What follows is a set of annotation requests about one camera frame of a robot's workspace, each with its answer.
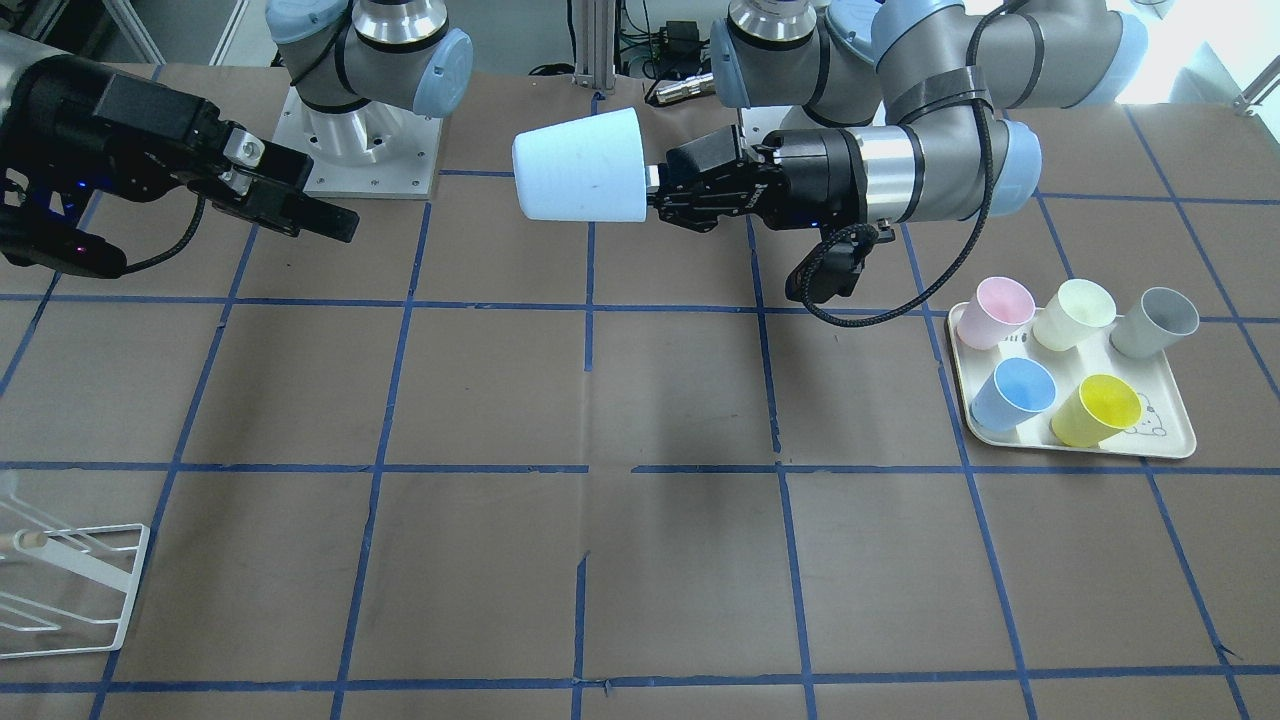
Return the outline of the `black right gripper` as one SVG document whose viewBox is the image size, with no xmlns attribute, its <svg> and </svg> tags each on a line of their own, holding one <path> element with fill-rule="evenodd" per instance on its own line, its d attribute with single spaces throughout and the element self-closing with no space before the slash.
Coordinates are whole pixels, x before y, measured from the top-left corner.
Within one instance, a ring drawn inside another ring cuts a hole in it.
<svg viewBox="0 0 1280 720">
<path fill-rule="evenodd" d="M 52 55 L 18 70 L 9 99 L 3 172 L 24 178 L 3 182 L 4 192 L 20 197 L 3 205 L 3 256 L 13 265 L 116 279 L 165 263 L 195 237 L 202 199 L 170 249 L 137 263 L 79 229 L 76 214 L 95 192 L 152 202 L 183 184 L 205 191 L 215 209 L 276 233 L 355 238 L 356 211 L 303 192 L 314 168 L 308 154 L 261 140 L 204 97 Z"/>
</svg>

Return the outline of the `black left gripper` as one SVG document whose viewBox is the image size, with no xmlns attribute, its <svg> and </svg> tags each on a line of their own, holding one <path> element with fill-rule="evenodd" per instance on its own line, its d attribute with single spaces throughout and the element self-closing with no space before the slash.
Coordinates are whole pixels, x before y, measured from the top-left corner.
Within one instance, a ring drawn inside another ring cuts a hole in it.
<svg viewBox="0 0 1280 720">
<path fill-rule="evenodd" d="M 867 219 L 867 172 L 845 129 L 777 129 L 749 143 L 727 126 L 645 167 L 645 183 L 663 222 L 696 232 L 723 217 L 756 215 L 773 231 L 838 231 Z"/>
</svg>

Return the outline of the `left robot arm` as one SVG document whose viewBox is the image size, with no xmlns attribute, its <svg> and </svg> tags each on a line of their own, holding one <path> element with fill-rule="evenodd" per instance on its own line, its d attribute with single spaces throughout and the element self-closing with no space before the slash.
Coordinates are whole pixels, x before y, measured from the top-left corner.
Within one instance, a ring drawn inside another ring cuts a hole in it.
<svg viewBox="0 0 1280 720">
<path fill-rule="evenodd" d="M 776 231 L 966 220 L 983 200 L 1014 214 L 1043 158 L 1001 111 L 1111 102 L 1148 46 L 1103 1 L 1011 1 L 987 26 L 961 1 L 732 1 L 710 32 L 719 100 L 803 122 L 669 150 L 648 202 L 699 232 L 746 214 Z"/>
</svg>

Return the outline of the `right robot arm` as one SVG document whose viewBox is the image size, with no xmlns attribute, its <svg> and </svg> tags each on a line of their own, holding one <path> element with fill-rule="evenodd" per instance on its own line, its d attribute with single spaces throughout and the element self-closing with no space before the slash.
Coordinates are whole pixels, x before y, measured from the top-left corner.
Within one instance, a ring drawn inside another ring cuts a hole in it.
<svg viewBox="0 0 1280 720">
<path fill-rule="evenodd" d="M 442 1 L 270 1 L 266 23 L 311 117 L 364 119 L 380 104 L 448 117 L 468 87 L 471 38 Z M 296 237 L 349 242 L 356 213 L 311 197 L 315 155 L 266 141 L 210 100 L 13 32 L 3 33 L 3 256 L 115 279 L 170 259 L 207 205 Z M 152 202 L 184 187 L 192 219 L 172 250 L 138 263 L 72 215 L 102 192 Z"/>
</svg>

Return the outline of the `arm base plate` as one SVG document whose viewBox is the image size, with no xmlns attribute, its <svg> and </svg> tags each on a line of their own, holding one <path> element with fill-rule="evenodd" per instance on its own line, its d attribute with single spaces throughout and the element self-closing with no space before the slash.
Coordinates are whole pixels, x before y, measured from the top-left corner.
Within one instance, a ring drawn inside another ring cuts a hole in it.
<svg viewBox="0 0 1280 720">
<path fill-rule="evenodd" d="M 804 118 L 803 109 L 795 105 L 740 108 L 736 113 L 742 135 L 750 143 L 759 143 L 768 133 Z"/>
<path fill-rule="evenodd" d="M 314 160 L 305 192 L 317 199 L 430 197 L 443 122 L 384 102 L 326 114 L 292 88 L 276 124 L 275 143 Z"/>
</svg>

